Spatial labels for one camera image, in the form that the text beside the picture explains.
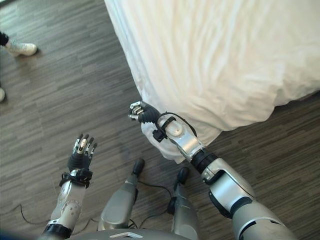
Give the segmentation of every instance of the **robotic finger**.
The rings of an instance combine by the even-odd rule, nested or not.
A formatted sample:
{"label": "robotic finger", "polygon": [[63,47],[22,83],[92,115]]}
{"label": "robotic finger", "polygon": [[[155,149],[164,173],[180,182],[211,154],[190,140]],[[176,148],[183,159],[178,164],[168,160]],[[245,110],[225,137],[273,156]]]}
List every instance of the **robotic finger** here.
{"label": "robotic finger", "polygon": [[96,142],[95,144],[93,144],[91,153],[90,153],[90,155],[89,155],[89,165],[90,165],[90,163],[91,163],[92,158],[94,157],[94,151],[95,151],[95,149],[96,149],[97,146],[98,146],[98,143],[97,143],[97,142]]}
{"label": "robotic finger", "polygon": [[93,137],[90,138],[90,140],[89,140],[89,142],[88,142],[88,144],[87,144],[87,146],[86,146],[86,149],[85,149],[85,151],[84,151],[84,155],[85,155],[85,156],[88,156],[88,155],[89,155],[89,149],[90,149],[90,146],[91,146],[91,144],[93,143],[94,140],[95,140],[95,139],[94,139]]}
{"label": "robotic finger", "polygon": [[72,150],[72,154],[74,154],[78,150],[79,143],[80,143],[80,141],[81,141],[83,136],[84,135],[81,133],[80,136],[75,140],[74,147],[73,147],[73,150]]}
{"label": "robotic finger", "polygon": [[130,105],[129,118],[139,123],[156,123],[160,112],[144,101],[137,101]]}
{"label": "robotic finger", "polygon": [[76,151],[77,154],[82,155],[84,153],[85,147],[87,146],[88,138],[89,138],[89,134],[86,134],[84,138],[81,140],[80,146]]}

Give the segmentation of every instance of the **dark wood laminate floor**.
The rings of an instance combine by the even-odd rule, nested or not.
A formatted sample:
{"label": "dark wood laminate floor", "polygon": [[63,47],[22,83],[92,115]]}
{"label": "dark wood laminate floor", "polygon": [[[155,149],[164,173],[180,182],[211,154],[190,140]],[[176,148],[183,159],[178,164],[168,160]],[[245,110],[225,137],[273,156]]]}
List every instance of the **dark wood laminate floor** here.
{"label": "dark wood laminate floor", "polygon": [[[143,181],[172,189],[176,173],[188,164],[164,160],[128,120],[129,104],[140,98],[103,0],[10,1],[0,9],[0,29],[41,50],[18,58],[0,50],[7,93],[0,105],[1,213],[22,203],[30,221],[50,217],[80,132],[96,137],[99,147],[75,231],[98,219],[138,157],[146,160]],[[299,239],[320,239],[320,94],[279,107],[266,122],[224,132],[209,149],[240,172]],[[202,238],[234,239],[231,221],[210,203],[194,170],[186,185]],[[162,190],[138,188],[132,218],[139,224],[169,199]],[[170,230],[170,220],[165,214],[144,227]],[[0,216],[4,229],[39,235],[44,226],[25,223],[18,209]],[[91,222],[85,231],[95,230]]]}

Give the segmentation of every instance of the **shoe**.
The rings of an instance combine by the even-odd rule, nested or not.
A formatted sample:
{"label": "shoe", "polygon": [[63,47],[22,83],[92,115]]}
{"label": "shoe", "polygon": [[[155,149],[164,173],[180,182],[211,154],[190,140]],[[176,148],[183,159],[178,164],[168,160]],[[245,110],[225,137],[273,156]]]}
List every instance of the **shoe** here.
{"label": "shoe", "polygon": [[32,56],[37,52],[37,46],[33,43],[22,43],[16,40],[10,40],[4,48],[14,57],[18,55]]}
{"label": "shoe", "polygon": [[0,103],[5,99],[5,96],[5,91],[0,87]]}

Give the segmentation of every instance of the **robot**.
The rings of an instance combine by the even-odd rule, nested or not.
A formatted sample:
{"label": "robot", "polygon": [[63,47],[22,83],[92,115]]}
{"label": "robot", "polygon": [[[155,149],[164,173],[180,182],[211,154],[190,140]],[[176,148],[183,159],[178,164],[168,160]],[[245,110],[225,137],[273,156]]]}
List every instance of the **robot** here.
{"label": "robot", "polygon": [[[141,124],[154,123],[153,137],[161,142],[168,139],[199,172],[208,185],[209,199],[226,218],[232,219],[236,240],[297,240],[294,234],[266,206],[256,200],[249,183],[222,158],[209,152],[197,138],[196,131],[175,113],[160,114],[151,105],[138,101],[130,106],[129,117]],[[70,172],[63,173],[61,191],[50,221],[38,240],[105,240],[142,238],[145,240],[198,240],[197,213],[188,200],[184,184],[189,170],[184,167],[177,175],[174,195],[167,212],[173,215],[171,232],[129,228],[133,205],[138,196],[137,183],[145,162],[139,159],[131,175],[106,204],[101,213],[97,232],[71,236],[81,212],[86,188],[93,173],[89,170],[95,143],[89,135],[80,135],[68,161]]]}

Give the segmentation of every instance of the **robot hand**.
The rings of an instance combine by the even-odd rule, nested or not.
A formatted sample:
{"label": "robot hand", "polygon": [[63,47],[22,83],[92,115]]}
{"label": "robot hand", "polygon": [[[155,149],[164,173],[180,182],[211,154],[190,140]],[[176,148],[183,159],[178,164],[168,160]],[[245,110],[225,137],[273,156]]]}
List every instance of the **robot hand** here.
{"label": "robot hand", "polygon": [[75,169],[89,170],[91,160],[94,156],[94,151],[98,144],[95,143],[90,152],[90,147],[94,141],[94,138],[91,137],[89,141],[88,141],[88,138],[89,138],[88,134],[86,134],[84,138],[83,138],[83,134],[81,134],[75,141],[72,154],[69,158],[68,165],[67,165],[70,172],[72,172]]}
{"label": "robot hand", "polygon": [[137,101],[130,105],[129,118],[133,121],[156,124],[159,116],[159,111],[144,101]]}

